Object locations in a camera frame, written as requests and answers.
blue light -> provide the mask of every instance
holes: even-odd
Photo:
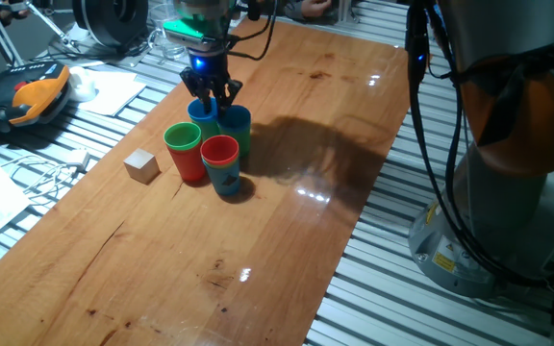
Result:
[[[195,63],[197,69],[201,69],[204,66],[204,62],[201,61],[200,58],[196,58]]]

stacked cups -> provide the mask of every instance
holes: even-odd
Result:
[[[204,177],[205,168],[200,156],[202,136],[198,125],[172,125],[164,133],[164,142],[183,180],[195,182]]]
[[[239,192],[239,144],[234,138],[213,136],[202,144],[200,154],[217,194]]]

table surface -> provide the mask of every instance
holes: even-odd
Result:
[[[230,59],[254,121],[238,198],[178,175],[177,86],[0,260],[0,344],[303,342],[409,107],[406,53],[277,27],[264,60]],[[137,148],[150,185],[123,167]]]

green cup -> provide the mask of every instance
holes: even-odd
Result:
[[[222,135],[230,136],[239,143],[241,157],[249,154],[251,112],[243,106],[230,107],[223,116],[217,119],[219,132]]]
[[[217,102],[211,98],[211,112],[204,113],[204,105],[198,99],[192,101],[188,105],[188,115],[191,121],[198,125],[202,132],[202,141],[212,136],[219,135],[219,128],[217,127]]]

red cup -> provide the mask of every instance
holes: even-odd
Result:
[[[202,136],[198,125],[174,124],[165,131],[164,142],[183,180],[194,182],[204,177],[207,171],[200,155]]]

